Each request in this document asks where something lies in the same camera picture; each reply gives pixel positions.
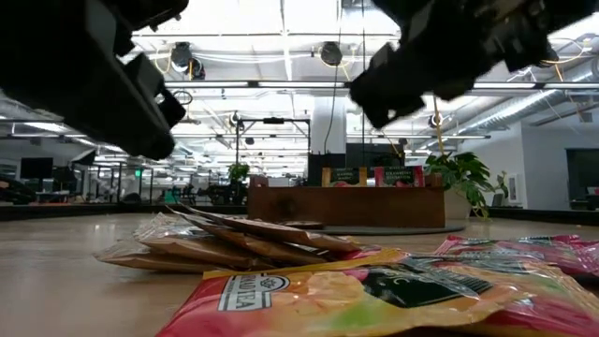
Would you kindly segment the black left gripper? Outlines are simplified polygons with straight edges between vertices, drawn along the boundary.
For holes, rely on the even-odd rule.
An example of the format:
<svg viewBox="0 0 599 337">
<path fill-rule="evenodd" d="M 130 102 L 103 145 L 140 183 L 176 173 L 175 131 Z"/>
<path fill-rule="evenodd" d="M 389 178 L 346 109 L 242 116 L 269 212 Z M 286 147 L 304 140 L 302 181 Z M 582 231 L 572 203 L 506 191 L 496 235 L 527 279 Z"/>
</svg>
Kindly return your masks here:
<svg viewBox="0 0 599 337">
<path fill-rule="evenodd" d="M 132 155 L 164 159 L 185 108 L 134 32 L 179 19 L 187 0 L 3 0 L 1 88 Z"/>
</svg>

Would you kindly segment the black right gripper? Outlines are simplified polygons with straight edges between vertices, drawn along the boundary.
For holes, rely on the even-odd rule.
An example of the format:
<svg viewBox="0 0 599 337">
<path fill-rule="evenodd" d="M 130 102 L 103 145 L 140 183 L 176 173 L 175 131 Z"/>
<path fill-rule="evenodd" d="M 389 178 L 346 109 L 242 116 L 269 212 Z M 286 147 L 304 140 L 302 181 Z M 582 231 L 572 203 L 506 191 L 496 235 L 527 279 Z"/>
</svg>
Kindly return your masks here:
<svg viewBox="0 0 599 337">
<path fill-rule="evenodd" d="M 499 63 L 519 69 L 518 1 L 376 1 L 398 24 L 399 47 L 388 42 L 349 84 L 350 99 L 375 129 L 425 104 L 421 95 L 452 100 Z M 421 94 L 406 87 L 423 87 Z"/>
</svg>

